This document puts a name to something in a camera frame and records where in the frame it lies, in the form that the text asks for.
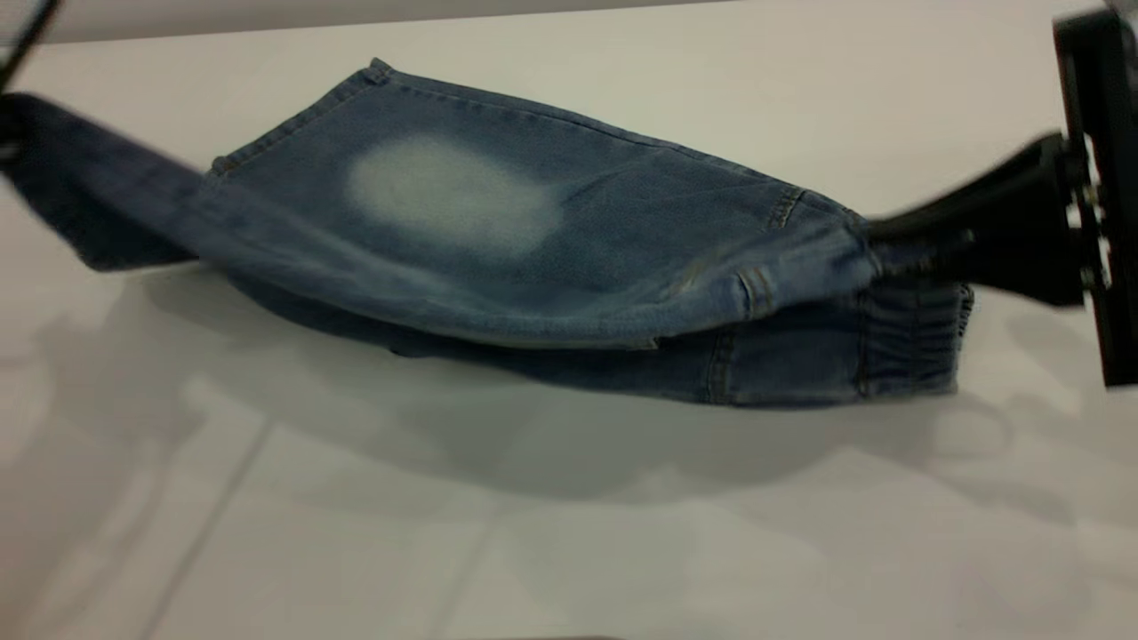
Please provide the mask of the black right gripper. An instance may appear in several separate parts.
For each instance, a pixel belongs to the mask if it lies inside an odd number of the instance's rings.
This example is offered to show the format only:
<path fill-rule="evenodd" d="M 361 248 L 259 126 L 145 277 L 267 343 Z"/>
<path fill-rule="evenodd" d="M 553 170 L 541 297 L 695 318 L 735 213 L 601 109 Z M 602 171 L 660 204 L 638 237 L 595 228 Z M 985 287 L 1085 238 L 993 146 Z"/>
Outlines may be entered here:
<path fill-rule="evenodd" d="M 906 276 L 1048 307 L 1081 307 L 1086 288 L 1102 379 L 1124 388 L 1137 377 L 1133 25 L 1106 7 L 1056 20 L 1054 40 L 1067 140 L 1046 133 L 960 188 L 872 221 L 867 236 L 889 243 L 894 271 Z M 1070 188 L 1080 231 L 1067 218 Z"/>

